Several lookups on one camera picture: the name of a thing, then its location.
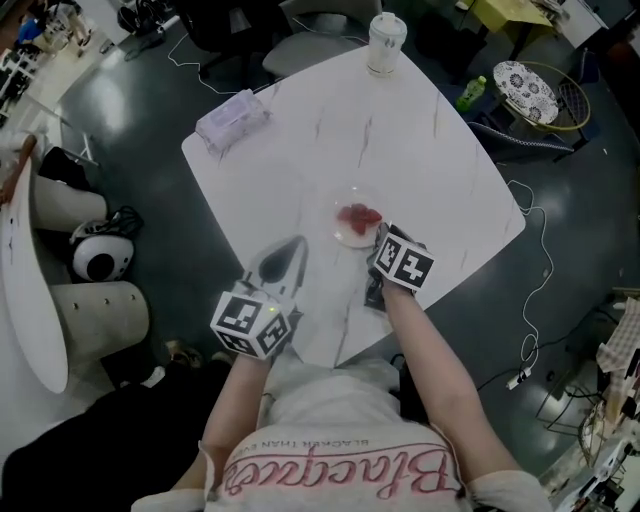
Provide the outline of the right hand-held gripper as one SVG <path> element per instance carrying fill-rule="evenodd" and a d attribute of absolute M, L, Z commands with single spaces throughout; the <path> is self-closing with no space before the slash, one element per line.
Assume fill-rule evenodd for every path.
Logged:
<path fill-rule="evenodd" d="M 423 287 L 434 261 L 424 244 L 414 241 L 394 224 L 381 222 L 373 252 L 366 259 L 368 279 L 364 306 L 386 310 L 382 294 L 384 280 L 415 296 Z"/>

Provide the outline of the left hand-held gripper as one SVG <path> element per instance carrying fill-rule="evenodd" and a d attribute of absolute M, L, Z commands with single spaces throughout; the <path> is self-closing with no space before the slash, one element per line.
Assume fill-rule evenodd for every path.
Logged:
<path fill-rule="evenodd" d="M 269 359 L 292 338 L 294 296 L 308 260 L 304 236 L 289 236 L 260 250 L 231 291 L 222 293 L 210 328 L 236 354 Z"/>

